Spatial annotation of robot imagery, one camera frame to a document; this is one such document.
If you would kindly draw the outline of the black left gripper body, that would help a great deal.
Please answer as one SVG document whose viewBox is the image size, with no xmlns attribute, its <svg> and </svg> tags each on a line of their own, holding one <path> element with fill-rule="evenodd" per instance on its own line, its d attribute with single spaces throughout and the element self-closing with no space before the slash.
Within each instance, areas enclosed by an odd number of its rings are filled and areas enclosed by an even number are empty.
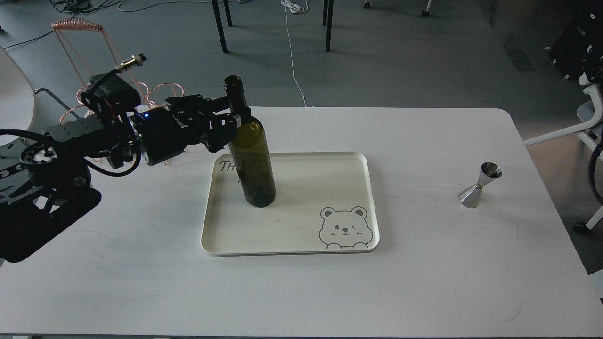
<svg viewBox="0 0 603 339">
<path fill-rule="evenodd" d="M 216 113 L 202 113 L 202 95 L 166 99 L 134 116 L 134 129 L 142 144 L 147 165 L 154 166 L 179 156 L 189 145 L 205 144 L 210 120 Z"/>
</svg>

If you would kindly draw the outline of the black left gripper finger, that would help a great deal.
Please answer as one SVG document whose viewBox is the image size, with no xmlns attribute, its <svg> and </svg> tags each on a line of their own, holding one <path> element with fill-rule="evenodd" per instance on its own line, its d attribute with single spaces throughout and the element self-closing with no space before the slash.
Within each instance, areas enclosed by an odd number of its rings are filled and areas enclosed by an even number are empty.
<svg viewBox="0 0 603 339">
<path fill-rule="evenodd" d="M 217 114 L 210 120 L 207 131 L 207 150 L 216 153 L 222 150 L 226 144 L 237 137 L 237 129 L 243 123 L 250 122 L 250 113 L 225 113 Z"/>
<path fill-rule="evenodd" d="M 231 100 L 228 95 L 215 99 L 202 99 L 202 113 L 220 113 L 224 110 L 232 111 Z"/>
</svg>

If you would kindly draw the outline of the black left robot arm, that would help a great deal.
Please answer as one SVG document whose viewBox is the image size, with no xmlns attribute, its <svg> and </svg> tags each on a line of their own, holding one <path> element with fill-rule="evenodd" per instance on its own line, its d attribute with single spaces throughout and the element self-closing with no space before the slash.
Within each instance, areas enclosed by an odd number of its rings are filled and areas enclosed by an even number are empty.
<svg viewBox="0 0 603 339">
<path fill-rule="evenodd" d="M 250 119 L 243 82 L 235 75 L 225 78 L 224 97 L 171 97 L 166 107 L 138 113 L 141 98 L 119 75 L 145 60 L 143 54 L 134 55 L 92 76 L 80 95 L 92 111 L 86 118 L 54 125 L 43 134 L 1 131 L 33 141 L 19 163 L 7 168 L 10 175 L 26 171 L 28 178 L 1 196 L 2 259 L 25 260 L 99 205 L 101 193 L 92 187 L 90 170 L 123 177 L 143 160 L 153 166 L 196 144 L 215 153 Z"/>
</svg>

